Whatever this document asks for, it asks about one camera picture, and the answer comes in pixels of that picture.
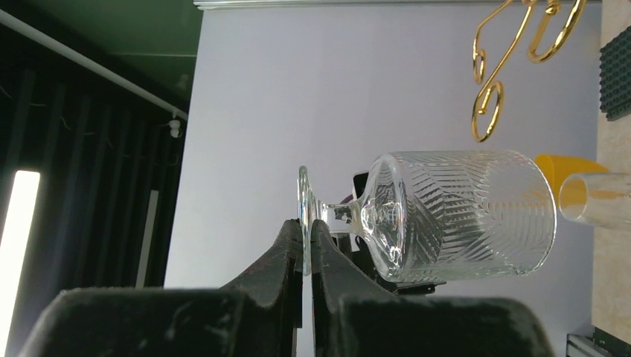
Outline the clear smooth wine glass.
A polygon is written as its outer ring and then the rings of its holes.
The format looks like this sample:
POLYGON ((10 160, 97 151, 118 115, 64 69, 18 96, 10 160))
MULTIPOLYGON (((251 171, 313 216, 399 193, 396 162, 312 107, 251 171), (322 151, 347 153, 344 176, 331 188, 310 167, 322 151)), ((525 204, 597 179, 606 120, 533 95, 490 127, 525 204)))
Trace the clear smooth wine glass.
POLYGON ((565 219, 619 231, 630 230, 630 174, 577 173, 561 185, 557 203, 565 219))

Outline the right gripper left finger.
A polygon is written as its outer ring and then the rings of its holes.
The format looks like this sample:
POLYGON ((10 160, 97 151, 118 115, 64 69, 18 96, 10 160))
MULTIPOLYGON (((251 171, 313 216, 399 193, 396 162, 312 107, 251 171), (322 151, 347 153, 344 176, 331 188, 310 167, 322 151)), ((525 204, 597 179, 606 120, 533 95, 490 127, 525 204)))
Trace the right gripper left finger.
POLYGON ((294 356, 301 326, 302 233, 285 221, 271 247, 218 289, 61 292, 22 356, 294 356))

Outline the yellow wine glass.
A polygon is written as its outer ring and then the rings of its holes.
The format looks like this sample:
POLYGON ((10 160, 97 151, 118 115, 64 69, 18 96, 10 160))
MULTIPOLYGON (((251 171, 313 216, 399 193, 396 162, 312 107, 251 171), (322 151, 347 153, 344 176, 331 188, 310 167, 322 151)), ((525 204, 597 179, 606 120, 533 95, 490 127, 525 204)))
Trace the yellow wine glass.
POLYGON ((535 164, 540 168, 549 183, 554 196, 555 204, 561 208, 560 191, 565 180, 574 174, 583 173, 608 173, 609 169, 596 161, 587 158, 539 154, 534 159, 535 164))

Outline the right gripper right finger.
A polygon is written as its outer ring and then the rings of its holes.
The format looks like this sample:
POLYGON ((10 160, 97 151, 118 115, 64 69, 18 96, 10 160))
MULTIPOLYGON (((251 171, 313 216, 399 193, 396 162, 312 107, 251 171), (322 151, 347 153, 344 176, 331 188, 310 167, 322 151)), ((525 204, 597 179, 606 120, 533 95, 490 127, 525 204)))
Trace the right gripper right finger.
POLYGON ((311 228, 316 356, 552 356, 539 319, 505 298, 395 295, 311 228))

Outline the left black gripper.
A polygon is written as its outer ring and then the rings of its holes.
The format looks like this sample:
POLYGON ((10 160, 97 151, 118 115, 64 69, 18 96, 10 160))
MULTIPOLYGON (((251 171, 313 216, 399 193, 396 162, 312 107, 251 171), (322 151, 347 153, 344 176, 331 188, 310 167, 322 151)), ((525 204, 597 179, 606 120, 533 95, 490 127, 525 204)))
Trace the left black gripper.
POLYGON ((331 234, 337 248, 370 280, 395 295, 429 295, 446 281, 425 283, 392 283, 377 272, 367 245, 360 236, 350 232, 331 234))

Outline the clear ribbed wine glass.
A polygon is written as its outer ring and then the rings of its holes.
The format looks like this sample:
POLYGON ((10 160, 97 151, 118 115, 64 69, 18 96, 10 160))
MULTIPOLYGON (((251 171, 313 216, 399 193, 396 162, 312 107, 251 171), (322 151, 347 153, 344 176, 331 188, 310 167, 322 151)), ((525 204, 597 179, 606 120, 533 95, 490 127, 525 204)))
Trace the clear ribbed wine glass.
POLYGON ((363 193, 344 204, 318 199, 301 167, 297 196, 305 240, 316 220, 332 234, 356 234, 392 283, 530 274, 545 262, 557 229, 542 171, 507 149, 383 154, 363 193))

